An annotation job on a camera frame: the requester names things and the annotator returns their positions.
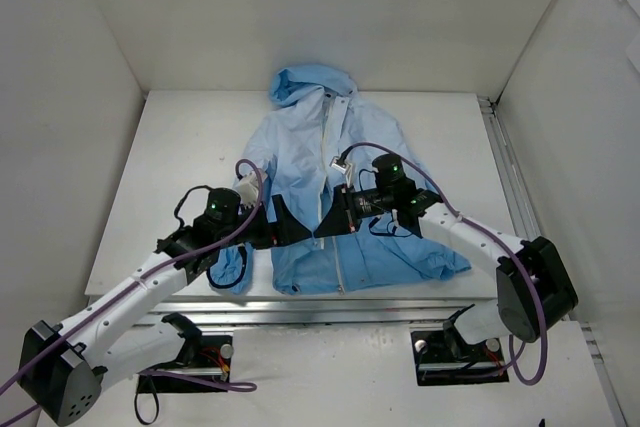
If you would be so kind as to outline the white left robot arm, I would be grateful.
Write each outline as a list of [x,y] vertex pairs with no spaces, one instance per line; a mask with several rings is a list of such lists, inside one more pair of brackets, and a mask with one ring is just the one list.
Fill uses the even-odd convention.
[[245,207],[234,190],[209,190],[204,212],[159,240],[118,286],[57,324],[39,321],[25,333],[19,386],[56,425],[69,426],[121,380],[160,364],[191,365],[202,333],[184,315],[167,314],[137,333],[132,327],[207,272],[221,249],[270,249],[310,238],[281,196],[273,196],[272,205],[275,218],[270,220],[263,204]]

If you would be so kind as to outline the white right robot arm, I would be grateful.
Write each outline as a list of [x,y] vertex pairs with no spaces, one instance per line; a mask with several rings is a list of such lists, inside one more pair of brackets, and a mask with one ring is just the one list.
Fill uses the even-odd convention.
[[578,295],[556,246],[499,232],[448,206],[433,190],[417,187],[395,153],[372,163],[375,185],[357,191],[350,183],[334,189],[333,203],[314,234],[354,234],[362,220],[390,214],[411,235],[433,241],[467,259],[496,282],[497,298],[463,309],[442,335],[445,352],[464,359],[491,337],[513,335],[534,343],[578,304]]

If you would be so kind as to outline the light blue hooded jacket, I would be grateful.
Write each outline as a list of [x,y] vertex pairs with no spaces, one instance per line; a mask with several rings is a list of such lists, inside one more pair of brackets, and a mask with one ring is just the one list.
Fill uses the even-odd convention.
[[[350,145],[354,169],[370,169],[383,148],[418,160],[398,121],[363,99],[349,75],[324,65],[285,67],[273,78],[269,98],[274,110],[248,140],[250,160],[242,177],[263,170],[271,178],[267,215],[275,218],[272,196],[281,194],[294,217],[309,230],[327,214],[333,189],[344,178],[331,160]],[[470,270],[454,251],[406,230],[392,237],[355,234],[274,248],[272,286],[288,295],[344,294],[362,289],[424,281],[448,281]]]

